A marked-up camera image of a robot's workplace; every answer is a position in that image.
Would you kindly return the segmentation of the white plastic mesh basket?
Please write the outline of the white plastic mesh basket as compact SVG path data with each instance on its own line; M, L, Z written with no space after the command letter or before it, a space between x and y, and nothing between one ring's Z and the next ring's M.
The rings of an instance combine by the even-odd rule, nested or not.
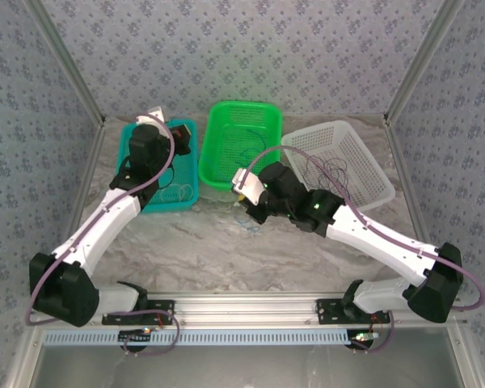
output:
M395 189L354 128L344 120L298 129L281 139L312 156L328 170L361 211L395 197Z

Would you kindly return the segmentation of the teal plastic mesh basket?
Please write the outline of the teal plastic mesh basket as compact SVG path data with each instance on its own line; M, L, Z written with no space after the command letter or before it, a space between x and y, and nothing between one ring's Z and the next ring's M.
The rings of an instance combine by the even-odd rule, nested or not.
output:
M197 202L199 177L196 122L188 118L173 119L167 122L170 130L181 124L187 125L191 131L191 153L174 156L171 166L158 180L160 189L141 211L142 214L186 211Z

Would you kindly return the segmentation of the green plastic mesh basket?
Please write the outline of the green plastic mesh basket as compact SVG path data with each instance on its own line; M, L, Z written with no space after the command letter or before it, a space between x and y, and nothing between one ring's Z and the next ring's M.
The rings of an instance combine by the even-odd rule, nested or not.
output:
M270 103L222 101L209 112L198 172L203 183L228 192L240 167L245 168L263 151L278 146L283 117Z

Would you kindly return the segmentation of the small black controller board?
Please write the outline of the small black controller board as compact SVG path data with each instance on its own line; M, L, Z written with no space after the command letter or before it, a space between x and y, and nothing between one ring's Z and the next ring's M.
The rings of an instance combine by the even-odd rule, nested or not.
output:
M361 351L368 351L371 349L373 342L379 338L379 334L374 331L350 331L350 348Z
M150 328L132 329L119 331L117 341L119 343L145 343L149 342L152 335Z

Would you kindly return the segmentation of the grey metal lower panel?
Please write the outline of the grey metal lower panel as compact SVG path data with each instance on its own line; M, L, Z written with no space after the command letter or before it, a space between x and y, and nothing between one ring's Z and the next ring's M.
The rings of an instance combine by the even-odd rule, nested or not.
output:
M465 388L447 333L398 329L380 352L344 346L180 346L129 357L117 346L50 346L30 388Z

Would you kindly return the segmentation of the aluminium table side rail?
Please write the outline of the aluminium table side rail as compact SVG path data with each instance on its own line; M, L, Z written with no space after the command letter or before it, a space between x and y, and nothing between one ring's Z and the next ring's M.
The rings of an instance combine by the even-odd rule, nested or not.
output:
M403 188L413 230L419 240L428 242L430 240L428 230L416 199L407 164L404 161L399 140L391 127L387 114L383 116L383 122L394 164L399 175L399 181ZM464 387L485 388L485 369L479 350L475 346L473 333L469 327L470 323L472 323L472 320L467 312L452 313L448 320L447 336L449 337Z
M96 163L98 161L99 152L103 144L103 122L104 118L100 119L95 129L95 135L91 143L91 150L87 157L84 171L82 173L81 183L78 186L78 191L72 204L70 218L62 235L64 241L68 239L78 229L80 224L86 196L91 185L91 180L95 171ZM32 347L34 347L36 350L36 347L39 345L39 340L33 338L37 336L37 332L40 328L48 328L49 324L56 323L65 325L65 323L62 323L61 321L42 323L43 319L50 319L50 317L48 317L46 314L34 312L32 317L35 319L34 325L27 325L25 323L25 315L22 316L24 331L19 338L19 342L17 343L17 347L15 348L15 352L13 354L13 357L11 358L11 363L9 365L9 369L7 370L6 380L0 388L17 388L17 386L19 386L19 388L27 388L28 384L26 382L22 382L23 378L21 377L21 375L23 373L24 364L30 363L30 361L26 359L28 358L27 354L32 350Z

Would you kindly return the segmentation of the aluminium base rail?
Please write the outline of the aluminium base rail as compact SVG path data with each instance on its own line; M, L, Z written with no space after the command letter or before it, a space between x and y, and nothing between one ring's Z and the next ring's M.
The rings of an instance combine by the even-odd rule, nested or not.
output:
M148 294L150 300L173 300L175 317L186 329L312 328L318 326L315 302L342 296L321 292Z

